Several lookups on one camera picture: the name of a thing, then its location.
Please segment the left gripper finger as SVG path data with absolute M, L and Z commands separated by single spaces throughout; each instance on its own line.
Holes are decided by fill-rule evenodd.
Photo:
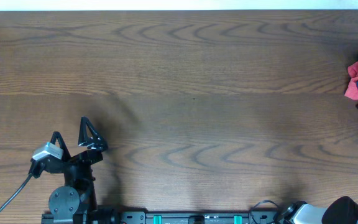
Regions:
M 52 144 L 58 143 L 59 148 L 63 150 L 62 161 L 68 161 L 71 158 L 63 137 L 58 131 L 53 132 L 50 142 Z
M 100 152 L 108 150 L 107 141 L 100 135 L 86 116 L 82 116 L 80 120 L 78 145 Z

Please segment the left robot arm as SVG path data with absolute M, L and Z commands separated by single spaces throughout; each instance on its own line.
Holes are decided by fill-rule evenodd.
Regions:
M 64 175 L 64 185 L 50 195 L 49 212 L 42 215 L 42 223 L 119 223 L 115 209 L 97 204 L 91 166 L 103 160 L 108 144 L 85 116 L 80 121 L 78 145 L 86 150 L 71 156 L 62 135 L 55 131 L 32 155 L 31 177 L 39 178 L 43 172 Z

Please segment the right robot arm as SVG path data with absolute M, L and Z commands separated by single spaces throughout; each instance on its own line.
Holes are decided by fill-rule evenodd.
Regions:
M 358 203 L 348 196 L 340 197 L 327 208 L 297 201 L 277 215 L 274 223 L 358 224 Z

